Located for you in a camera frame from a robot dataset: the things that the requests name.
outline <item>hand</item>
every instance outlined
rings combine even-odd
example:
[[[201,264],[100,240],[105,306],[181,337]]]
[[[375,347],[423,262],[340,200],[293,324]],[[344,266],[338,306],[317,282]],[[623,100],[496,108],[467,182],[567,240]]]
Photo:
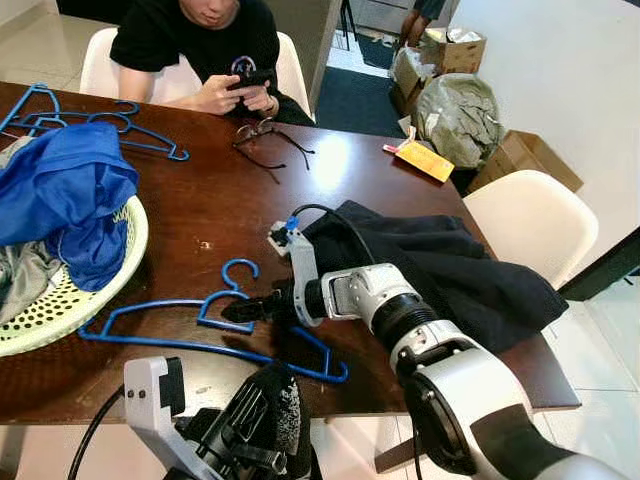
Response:
[[[264,85],[239,88],[234,90],[234,93],[244,98],[242,103],[252,112],[256,110],[271,110],[274,107],[274,99],[267,92],[269,85],[271,83],[267,80]]]
[[[211,75],[195,95],[197,109],[215,115],[224,115],[236,107],[242,96],[238,90],[228,88],[240,81],[238,75]]]

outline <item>wooden table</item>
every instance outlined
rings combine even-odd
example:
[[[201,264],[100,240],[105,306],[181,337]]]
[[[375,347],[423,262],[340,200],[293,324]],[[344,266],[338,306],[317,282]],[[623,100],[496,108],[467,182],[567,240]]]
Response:
[[[0,118],[25,91],[0,83]],[[114,111],[112,100],[59,92],[64,110]],[[26,111],[50,109],[37,98]],[[176,109],[143,105],[134,121],[166,134],[191,153],[177,163],[161,154],[124,148],[125,158],[140,173],[139,197],[149,216],[145,258],[129,284],[99,315],[102,323],[114,307],[162,298],[204,298],[223,288],[222,265],[234,257],[260,264],[257,281],[238,267],[249,294],[265,294],[271,282],[291,275],[265,240],[271,224],[284,220],[298,205],[318,202],[337,207],[346,199],[390,216],[447,214],[461,217],[473,235],[484,241],[453,185],[438,184],[382,151],[397,140],[284,125],[301,145],[314,149],[311,171],[300,153],[277,136],[260,138],[252,155],[265,163],[287,164],[276,184],[231,148],[239,121]],[[10,143],[0,137],[0,147]],[[311,214],[303,221],[315,219]],[[250,336],[196,327],[195,312],[165,309],[131,315],[114,332],[224,343],[268,355],[279,351],[269,326]],[[303,396],[314,417],[341,414],[405,412],[402,390],[388,365],[388,356],[362,322],[325,322],[315,333],[333,347],[336,358],[351,369],[339,386],[300,378]],[[132,358],[167,355],[182,358],[186,414],[200,407],[223,407],[256,366],[220,355],[81,340],[72,334],[39,350],[0,358],[1,423],[77,423],[90,419],[122,383],[124,363]],[[300,362],[308,355],[300,351]],[[505,352],[501,358],[518,376],[535,408],[579,405],[560,367],[541,336]],[[121,421],[122,411],[112,412]]]

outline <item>eyeglasses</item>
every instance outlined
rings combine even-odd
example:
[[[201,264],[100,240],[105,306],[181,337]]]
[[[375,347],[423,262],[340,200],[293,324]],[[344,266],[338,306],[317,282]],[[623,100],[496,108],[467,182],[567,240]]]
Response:
[[[307,168],[307,170],[309,169],[309,159],[307,158],[307,153],[316,153],[314,150],[307,150],[306,148],[303,148],[298,142],[296,142],[293,138],[291,138],[289,135],[287,135],[286,133],[284,133],[281,130],[277,130],[274,126],[273,126],[273,119],[271,117],[267,117],[264,120],[260,121],[260,123],[258,123],[257,125],[243,125],[242,127],[240,127],[237,131],[236,131],[236,135],[235,135],[235,139],[233,142],[233,148],[235,148],[238,152],[240,152],[247,160],[249,160],[251,163],[253,163],[254,165],[263,168],[265,170],[277,170],[279,168],[286,168],[287,166],[284,163],[280,163],[278,165],[265,165],[264,163],[258,162],[257,160],[251,158],[251,156],[249,156],[249,154],[247,154],[246,152],[244,152],[240,146],[252,141],[253,139],[256,139],[258,137],[261,137],[263,135],[267,135],[269,133],[273,133],[275,135],[278,135],[279,137],[284,138],[287,142],[289,142],[291,145],[295,146],[298,150],[300,150],[300,153],[302,153],[302,156],[304,158],[304,164]],[[273,173],[271,173],[271,177],[275,180],[276,183],[280,183],[278,181],[278,179],[275,177],[275,175],[273,175]]]

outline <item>yellow envelope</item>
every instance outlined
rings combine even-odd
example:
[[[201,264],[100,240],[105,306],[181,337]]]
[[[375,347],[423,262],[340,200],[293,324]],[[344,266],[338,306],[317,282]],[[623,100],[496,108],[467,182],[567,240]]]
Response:
[[[449,160],[442,158],[418,142],[408,143],[398,150],[396,156],[443,183],[447,181],[454,167]]]

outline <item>white plastic basket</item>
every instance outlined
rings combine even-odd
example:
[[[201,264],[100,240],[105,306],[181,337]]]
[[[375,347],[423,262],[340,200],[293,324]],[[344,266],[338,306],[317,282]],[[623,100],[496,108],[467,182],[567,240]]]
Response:
[[[22,313],[0,326],[0,357],[28,352],[75,331],[111,300],[138,268],[147,248],[149,224],[138,197],[133,196],[113,216],[127,222],[127,245],[120,271],[97,292],[79,290],[66,266],[51,279],[49,287]]]

